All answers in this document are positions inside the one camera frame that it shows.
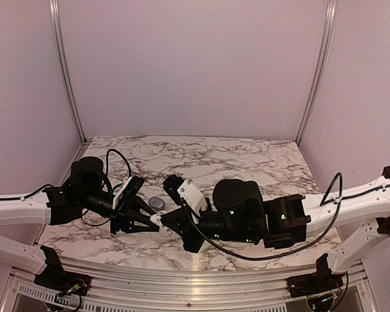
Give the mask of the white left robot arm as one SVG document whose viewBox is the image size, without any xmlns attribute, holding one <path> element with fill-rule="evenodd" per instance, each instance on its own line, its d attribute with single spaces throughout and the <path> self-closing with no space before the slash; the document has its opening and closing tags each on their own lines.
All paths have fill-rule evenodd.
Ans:
<svg viewBox="0 0 390 312">
<path fill-rule="evenodd" d="M 131 176 L 114 193 L 103 161 L 84 157 L 72 163 L 70 176 L 60 187 L 46 185 L 26 195 L 0 196 L 0 263 L 43 275 L 53 288 L 64 289 L 69 275 L 56 251 L 26 244 L 16 230 L 68 224 L 88 210 L 108 220 L 112 234 L 157 232 L 154 211 L 137 195 L 143 183 Z"/>
</svg>

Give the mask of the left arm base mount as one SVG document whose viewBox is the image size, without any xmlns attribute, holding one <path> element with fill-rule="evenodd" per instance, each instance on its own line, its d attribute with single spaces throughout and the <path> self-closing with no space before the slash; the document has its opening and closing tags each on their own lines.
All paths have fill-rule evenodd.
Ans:
<svg viewBox="0 0 390 312">
<path fill-rule="evenodd" d="M 71 292 L 86 296 L 91 277 L 86 274 L 65 271 L 64 269 L 46 268 L 41 274 L 35 275 L 34 283 L 63 294 Z"/>
</svg>

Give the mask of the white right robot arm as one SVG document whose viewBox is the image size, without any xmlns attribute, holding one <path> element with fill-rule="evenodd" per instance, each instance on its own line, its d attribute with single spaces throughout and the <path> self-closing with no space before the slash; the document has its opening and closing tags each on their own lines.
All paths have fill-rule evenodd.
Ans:
<svg viewBox="0 0 390 312">
<path fill-rule="evenodd" d="M 263 244 L 276 257 L 287 257 L 320 242 L 330 229 L 362 221 L 362 231 L 346 240 L 341 249 L 325 256 L 328 266 L 309 277 L 309 286 L 323 291 L 343 273 L 346 264 L 368 248 L 390 237 L 390 166 L 367 184 L 344 189 L 337 173 L 323 194 L 293 194 L 264 200 L 255 181 L 223 179 L 206 198 L 189 180 L 168 177 L 164 189 L 177 205 L 158 217 L 160 228 L 177 233 L 186 251 L 197 253 L 204 242 L 221 249 L 222 242 Z"/>
</svg>

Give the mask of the purple earbud charging case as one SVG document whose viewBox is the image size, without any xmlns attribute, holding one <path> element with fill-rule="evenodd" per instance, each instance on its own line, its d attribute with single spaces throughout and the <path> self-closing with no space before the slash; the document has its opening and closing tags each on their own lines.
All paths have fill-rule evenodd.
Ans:
<svg viewBox="0 0 390 312">
<path fill-rule="evenodd" d="M 148 204 L 154 211 L 163 211 L 166 207 L 165 201 L 157 196 L 152 196 Z"/>
</svg>

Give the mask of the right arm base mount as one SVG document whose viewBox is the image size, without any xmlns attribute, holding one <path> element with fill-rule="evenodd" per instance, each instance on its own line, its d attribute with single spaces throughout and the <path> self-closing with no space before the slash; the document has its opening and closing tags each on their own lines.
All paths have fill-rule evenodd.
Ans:
<svg viewBox="0 0 390 312">
<path fill-rule="evenodd" d="M 310 296 L 342 287 L 345 274 L 322 274 L 318 272 L 287 278 L 291 298 Z"/>
</svg>

